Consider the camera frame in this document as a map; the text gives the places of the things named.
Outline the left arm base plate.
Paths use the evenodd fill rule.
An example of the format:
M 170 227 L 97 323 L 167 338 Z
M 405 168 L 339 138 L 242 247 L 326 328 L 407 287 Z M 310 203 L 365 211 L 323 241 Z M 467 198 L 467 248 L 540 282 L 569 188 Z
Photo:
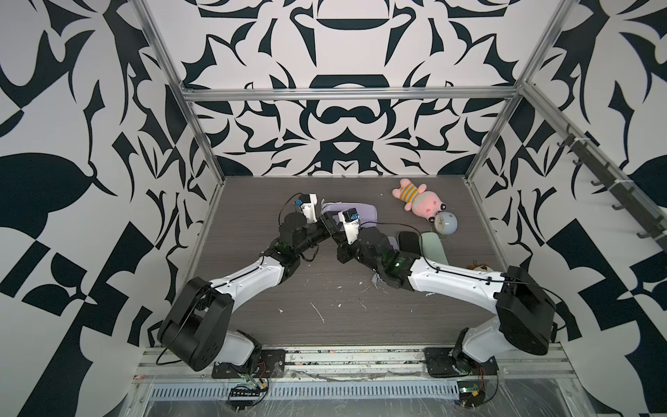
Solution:
M 243 365 L 216 361 L 213 366 L 213 379 L 241 378 L 251 375 L 253 378 L 282 376 L 286 362 L 285 349 L 255 349 Z

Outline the lavender umbrella case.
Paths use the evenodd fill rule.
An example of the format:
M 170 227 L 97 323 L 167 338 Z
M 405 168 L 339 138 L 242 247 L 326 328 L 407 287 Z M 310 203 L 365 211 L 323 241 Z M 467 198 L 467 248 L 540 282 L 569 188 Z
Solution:
M 393 250 L 399 249 L 399 243 L 396 237 L 390 236 L 388 240 Z M 380 267 L 379 271 L 374 273 L 372 278 L 372 283 L 373 286 L 375 286 L 375 288 L 380 288 L 380 286 L 394 288 L 394 284 L 392 283 L 390 277 L 387 274 L 386 269 L 383 266 Z

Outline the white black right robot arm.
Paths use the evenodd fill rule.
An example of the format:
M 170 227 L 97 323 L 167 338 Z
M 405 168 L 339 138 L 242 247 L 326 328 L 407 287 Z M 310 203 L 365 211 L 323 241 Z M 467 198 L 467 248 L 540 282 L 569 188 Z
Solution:
M 512 350 L 548 353 L 556 306 L 523 269 L 483 272 L 437 263 L 396 250 L 376 228 L 361 229 L 354 239 L 339 232 L 335 241 L 340 262 L 356 260 L 391 288 L 444 295 L 493 313 L 483 324 L 461 331 L 451 351 L 456 361 L 483 363 Z

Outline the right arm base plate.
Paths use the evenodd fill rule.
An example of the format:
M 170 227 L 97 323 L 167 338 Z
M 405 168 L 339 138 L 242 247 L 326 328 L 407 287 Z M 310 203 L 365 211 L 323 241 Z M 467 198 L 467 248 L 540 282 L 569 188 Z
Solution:
M 427 373 L 432 378 L 497 375 L 499 371 L 494 357 L 477 362 L 454 347 L 426 347 L 423 352 Z

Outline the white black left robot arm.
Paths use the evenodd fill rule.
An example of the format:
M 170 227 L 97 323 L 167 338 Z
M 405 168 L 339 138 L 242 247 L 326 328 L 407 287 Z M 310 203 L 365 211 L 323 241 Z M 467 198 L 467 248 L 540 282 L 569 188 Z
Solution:
M 218 362 L 243 374 L 255 372 L 262 344 L 244 332 L 230 331 L 232 314 L 284 283 L 300 267 L 306 251 L 339 229 L 330 213 L 313 223 L 301 213 L 291 213 L 279 231 L 280 236 L 248 267 L 213 281 L 195 277 L 185 284 L 157 334 L 165 350 L 194 371 Z

